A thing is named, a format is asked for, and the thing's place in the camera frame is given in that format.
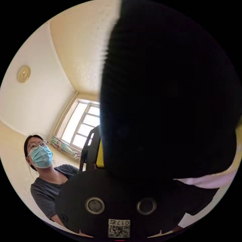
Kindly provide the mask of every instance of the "round glasses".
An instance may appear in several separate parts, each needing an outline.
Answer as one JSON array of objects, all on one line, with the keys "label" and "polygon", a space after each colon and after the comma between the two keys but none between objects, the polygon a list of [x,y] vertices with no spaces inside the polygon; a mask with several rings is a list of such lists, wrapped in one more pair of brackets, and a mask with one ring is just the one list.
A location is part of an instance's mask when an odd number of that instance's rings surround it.
[{"label": "round glasses", "polygon": [[33,149],[33,150],[37,150],[38,147],[39,147],[39,143],[40,143],[43,147],[48,147],[48,143],[49,143],[49,142],[46,141],[46,140],[42,140],[42,141],[40,141],[40,142],[32,141],[32,142],[30,142],[29,147],[30,147],[31,149]]}]

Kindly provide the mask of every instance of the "blue surgical mask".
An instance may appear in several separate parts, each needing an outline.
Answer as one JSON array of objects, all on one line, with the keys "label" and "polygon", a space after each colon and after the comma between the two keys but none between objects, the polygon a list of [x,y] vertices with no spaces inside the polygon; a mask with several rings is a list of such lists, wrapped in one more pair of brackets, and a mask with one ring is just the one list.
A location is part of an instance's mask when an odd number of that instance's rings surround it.
[{"label": "blue surgical mask", "polygon": [[48,168],[52,165],[53,153],[50,151],[49,147],[39,145],[38,149],[32,149],[29,155],[37,168]]}]

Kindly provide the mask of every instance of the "floral curtain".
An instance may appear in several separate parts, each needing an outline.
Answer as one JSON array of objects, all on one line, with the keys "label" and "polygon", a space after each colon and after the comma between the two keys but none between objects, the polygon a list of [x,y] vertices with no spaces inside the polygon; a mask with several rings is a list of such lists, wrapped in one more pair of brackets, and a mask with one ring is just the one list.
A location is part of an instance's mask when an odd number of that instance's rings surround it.
[{"label": "floral curtain", "polygon": [[72,149],[70,149],[64,141],[60,140],[55,135],[52,137],[50,143],[56,149],[71,154],[75,160],[77,160],[81,157],[80,153],[77,153],[77,152],[73,151]]}]

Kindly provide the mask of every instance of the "black hair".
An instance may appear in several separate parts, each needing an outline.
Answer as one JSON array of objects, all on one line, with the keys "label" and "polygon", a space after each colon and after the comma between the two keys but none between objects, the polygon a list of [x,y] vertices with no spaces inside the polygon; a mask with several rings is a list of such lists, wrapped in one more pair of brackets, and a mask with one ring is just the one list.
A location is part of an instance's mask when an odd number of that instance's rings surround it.
[{"label": "black hair", "polygon": [[[26,141],[24,142],[24,146],[23,146],[23,150],[24,150],[24,155],[25,155],[25,157],[27,157],[27,155],[28,155],[28,152],[27,152],[28,141],[29,141],[32,137],[40,138],[41,140],[43,140],[43,138],[40,137],[40,136],[37,135],[37,134],[28,136],[27,139],[26,139]],[[30,165],[30,167],[31,167],[33,170],[37,171],[37,170],[34,168],[33,165]]]}]

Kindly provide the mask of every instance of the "sticker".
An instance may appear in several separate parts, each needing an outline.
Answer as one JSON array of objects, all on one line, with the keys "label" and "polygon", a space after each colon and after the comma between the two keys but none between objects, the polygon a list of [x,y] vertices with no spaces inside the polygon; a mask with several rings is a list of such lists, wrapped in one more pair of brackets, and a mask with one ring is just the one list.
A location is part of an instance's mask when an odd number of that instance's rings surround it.
[{"label": "sticker", "polygon": [[130,220],[109,219],[108,237],[110,238],[129,238]]}]

